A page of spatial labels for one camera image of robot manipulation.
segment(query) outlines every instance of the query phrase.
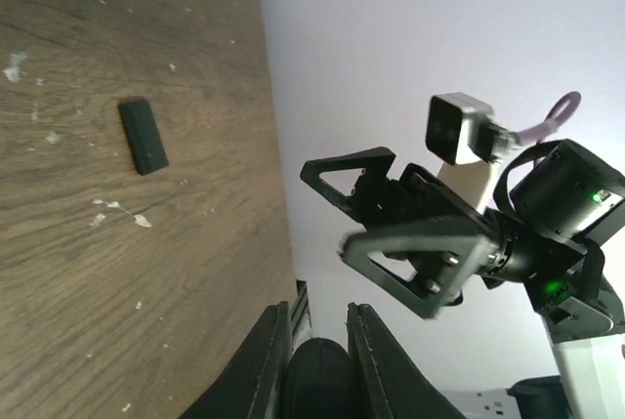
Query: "hole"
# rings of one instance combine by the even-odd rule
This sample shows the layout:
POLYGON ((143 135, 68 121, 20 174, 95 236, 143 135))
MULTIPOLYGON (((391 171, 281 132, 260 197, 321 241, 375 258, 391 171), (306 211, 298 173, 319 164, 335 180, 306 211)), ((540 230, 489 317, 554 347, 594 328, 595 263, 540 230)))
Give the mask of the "hole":
POLYGON ((355 182, 360 176, 361 169, 339 170, 338 172, 327 172, 321 174, 321 180, 332 188, 340 191, 345 196, 349 196, 354 188, 355 182))
POLYGON ((384 269, 389 270, 403 280, 412 280, 417 273, 413 266, 405 260, 393 260, 387 258, 382 252, 375 251, 369 255, 369 258, 375 261, 378 265, 384 269))

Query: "white base with holes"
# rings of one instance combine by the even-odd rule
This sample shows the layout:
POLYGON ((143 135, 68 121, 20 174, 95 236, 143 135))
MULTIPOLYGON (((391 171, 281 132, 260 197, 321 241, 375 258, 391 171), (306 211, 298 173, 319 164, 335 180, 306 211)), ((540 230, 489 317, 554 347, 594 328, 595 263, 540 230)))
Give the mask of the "white base with holes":
POLYGON ((505 389, 479 393, 443 393, 467 419, 522 419, 517 400, 505 389))

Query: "brown wooden surface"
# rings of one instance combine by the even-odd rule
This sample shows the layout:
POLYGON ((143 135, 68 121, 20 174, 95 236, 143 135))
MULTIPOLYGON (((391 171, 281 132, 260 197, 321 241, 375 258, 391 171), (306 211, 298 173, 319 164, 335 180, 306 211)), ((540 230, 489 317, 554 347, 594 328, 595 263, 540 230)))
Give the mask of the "brown wooden surface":
POLYGON ((0 0, 0 69, 20 52, 21 80, 0 76, 0 416, 177 417, 295 297, 259 0, 0 0), (132 96, 171 163, 145 177, 132 96))

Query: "metal screw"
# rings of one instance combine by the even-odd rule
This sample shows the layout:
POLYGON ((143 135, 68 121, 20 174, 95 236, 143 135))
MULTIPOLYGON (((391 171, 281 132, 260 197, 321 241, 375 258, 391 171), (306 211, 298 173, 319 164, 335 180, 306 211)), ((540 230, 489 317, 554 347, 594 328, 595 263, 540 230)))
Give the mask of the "metal screw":
POLYGON ((434 280, 431 280, 431 279, 426 280, 426 287, 433 294, 437 294, 438 292, 440 292, 440 286, 434 280))
POLYGON ((442 253, 442 260, 445 261, 446 264, 448 264, 449 266, 456 266, 458 263, 460 263, 460 260, 458 259, 458 257, 456 255, 454 255, 453 253, 451 253, 450 251, 445 251, 444 253, 442 253))

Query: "gray wall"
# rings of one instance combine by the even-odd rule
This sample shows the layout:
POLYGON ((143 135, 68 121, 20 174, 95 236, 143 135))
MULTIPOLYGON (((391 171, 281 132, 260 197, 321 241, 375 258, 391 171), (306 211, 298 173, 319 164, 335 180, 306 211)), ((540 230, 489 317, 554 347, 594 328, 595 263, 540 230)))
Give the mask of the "gray wall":
MULTIPOLYGON (((424 145, 432 94, 464 91, 520 129, 573 89, 583 104, 562 135, 625 171, 625 0, 263 0, 263 11, 293 256, 316 335, 345 343, 347 303, 366 302, 440 388, 555 372, 520 286, 488 293, 472 280, 462 307, 418 319, 340 263, 355 226, 298 175, 307 159, 380 145, 397 152, 394 173, 408 161, 436 172, 424 145)), ((623 248, 623 231, 605 246, 625 296, 623 248)))

